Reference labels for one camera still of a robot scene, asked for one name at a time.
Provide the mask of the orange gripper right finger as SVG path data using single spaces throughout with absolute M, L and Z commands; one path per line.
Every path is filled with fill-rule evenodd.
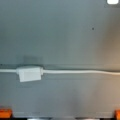
M 116 120 L 120 120 L 120 109 L 115 110 L 115 112 L 114 112 L 114 118 Z

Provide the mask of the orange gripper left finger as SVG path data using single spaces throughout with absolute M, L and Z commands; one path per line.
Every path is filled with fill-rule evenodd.
M 12 110 L 9 108 L 0 108 L 0 118 L 9 119 L 12 116 Z

